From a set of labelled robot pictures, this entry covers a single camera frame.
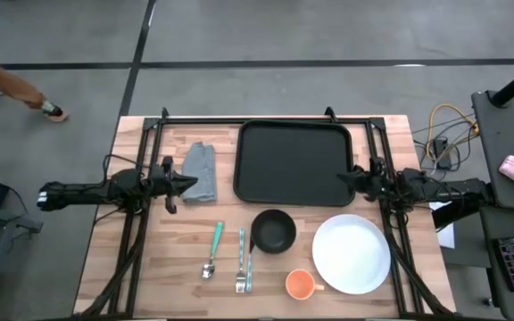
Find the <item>gray cloth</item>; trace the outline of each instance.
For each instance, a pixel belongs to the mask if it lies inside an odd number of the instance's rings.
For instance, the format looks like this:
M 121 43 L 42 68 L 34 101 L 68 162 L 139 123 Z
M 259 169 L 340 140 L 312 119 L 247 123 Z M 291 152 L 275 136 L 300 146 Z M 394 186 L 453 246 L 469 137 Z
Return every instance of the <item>gray cloth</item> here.
M 197 177 L 197 183 L 182 194 L 184 202 L 214 202 L 217 200 L 215 150 L 212 145 L 192 144 L 182 166 L 182 175 Z

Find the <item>black metal frame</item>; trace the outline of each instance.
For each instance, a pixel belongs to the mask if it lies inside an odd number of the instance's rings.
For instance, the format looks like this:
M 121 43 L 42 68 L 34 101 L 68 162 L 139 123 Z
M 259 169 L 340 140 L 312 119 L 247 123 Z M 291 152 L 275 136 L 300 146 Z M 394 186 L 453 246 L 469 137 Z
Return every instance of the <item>black metal frame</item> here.
M 338 119 L 330 107 L 327 108 L 324 117 L 317 118 L 282 118 L 282 120 L 295 121 L 295 120 L 306 120 L 313 122 L 338 122 L 340 124 L 356 124 L 364 126 L 368 138 L 370 157 L 375 158 L 377 154 L 377 145 L 374 129 L 376 129 L 380 135 L 382 142 L 382 149 L 384 152 L 386 166 L 388 167 L 390 175 L 394 173 L 394 165 L 392 163 L 392 153 L 390 145 L 388 143 L 386 124 L 383 118 L 353 118 L 353 119 Z M 140 145 L 138 147 L 137 164 L 143 164 L 145 160 L 146 146 L 150 133 L 155 130 L 155 136 L 153 140 L 153 151 L 150 163 L 156 163 L 158 161 L 159 151 L 162 142 L 162 129 L 165 125 L 208 125 L 208 124 L 243 124 L 248 120 L 254 119 L 279 119 L 279 118 L 259 118 L 259 117 L 213 117 L 213 118 L 172 118 L 169 117 L 167 110 L 164 108 L 162 111 L 161 118 L 147 118 L 144 119 L 142 128 L 142 135 L 140 137 Z M 124 221 L 124 228 L 122 230 L 122 237 L 120 239 L 119 256 L 117 258 L 116 270 L 114 276 L 110 282 L 106 285 L 104 291 L 98 297 L 102 299 L 102 303 L 98 304 L 92 309 L 87 309 L 82 314 L 74 315 L 71 319 L 78 320 L 121 320 L 132 318 L 134 314 L 134 307 L 136 303 L 137 287 L 139 282 L 140 265 L 142 261 L 142 254 L 145 244 L 145 234 L 147 228 L 147 222 L 149 217 L 149 208 L 151 202 L 148 201 L 143 211 L 138 215 L 138 230 L 137 236 L 132 244 L 130 245 L 130 235 L 134 226 L 136 216 L 127 215 Z M 382 217 L 384 233 L 392 235 L 392 225 L 390 223 L 391 211 L 387 202 L 380 202 L 380 214 Z M 400 231 L 400 240 L 402 244 L 402 251 L 406 254 L 409 264 L 413 267 L 413 257 L 411 253 L 410 241 L 408 237 L 408 230 L 405 222 L 402 219 L 398 219 L 398 229 Z M 128 272 L 130 266 L 132 266 L 131 276 L 128 286 L 128 296 L 126 306 L 122 311 L 119 311 L 119 300 L 120 300 L 120 284 L 122 278 Z M 398 308 L 398 315 L 401 317 L 407 313 L 406 300 L 404 298 L 404 292 L 402 288 L 402 280 L 400 276 L 400 270 L 398 263 L 395 258 L 391 258 L 391 274 L 394 286 L 394 298 L 396 306 Z M 414 308 L 416 313 L 423 313 L 421 304 L 421 298 L 416 291 L 412 282 L 410 282 L 411 295 L 414 302 Z M 108 309 L 107 314 L 100 314 L 104 310 L 104 305 L 108 298 Z

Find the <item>gray floor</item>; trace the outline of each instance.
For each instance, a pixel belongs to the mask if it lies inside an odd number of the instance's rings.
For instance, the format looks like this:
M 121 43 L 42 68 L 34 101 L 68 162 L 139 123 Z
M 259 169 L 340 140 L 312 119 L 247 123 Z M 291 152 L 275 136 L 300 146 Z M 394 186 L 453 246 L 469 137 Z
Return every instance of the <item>gray floor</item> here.
M 0 62 L 130 62 L 145 6 L 146 0 L 0 0 Z M 453 58 L 514 58 L 514 1 L 158 0 L 143 61 Z M 0 181 L 45 221 L 41 235 L 14 246 L 0 279 L 0 320 L 64 317 L 95 209 L 42 213 L 33 200 L 49 180 L 100 179 L 129 73 L 18 73 L 72 115 L 50 124 L 0 98 Z M 319 114 L 330 105 L 340 114 L 408 114 L 415 130 L 427 126 L 437 104 L 471 113 L 472 92 L 512 78 L 514 66 L 141 70 L 129 113 L 157 115 L 165 106 L 175 115 Z M 440 111 L 436 121 L 456 116 Z M 447 179 L 488 179 L 478 140 L 471 151 Z M 448 265 L 448 274 L 459 312 L 501 317 L 481 304 L 489 295 L 484 270 Z

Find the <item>spoon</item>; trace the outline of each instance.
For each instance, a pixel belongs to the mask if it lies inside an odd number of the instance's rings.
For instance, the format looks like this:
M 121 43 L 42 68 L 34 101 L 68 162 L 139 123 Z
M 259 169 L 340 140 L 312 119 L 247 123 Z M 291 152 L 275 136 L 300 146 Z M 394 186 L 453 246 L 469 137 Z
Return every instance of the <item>spoon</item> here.
M 213 258 L 215 258 L 215 251 L 218 249 L 218 243 L 220 242 L 221 229 L 223 228 L 223 222 L 218 222 L 215 226 L 215 235 L 213 236 L 213 246 L 211 247 L 210 262 L 203 265 L 202 278 L 209 279 L 213 276 L 215 266 L 213 265 Z

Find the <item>black bowl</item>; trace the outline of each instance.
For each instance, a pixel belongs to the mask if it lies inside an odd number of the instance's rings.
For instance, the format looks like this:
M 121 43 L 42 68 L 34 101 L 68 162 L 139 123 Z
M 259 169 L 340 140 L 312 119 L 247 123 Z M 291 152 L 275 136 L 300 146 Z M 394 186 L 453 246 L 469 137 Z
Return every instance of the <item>black bowl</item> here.
M 282 210 L 265 210 L 253 221 L 251 238 L 261 251 L 278 254 L 293 245 L 296 225 Z

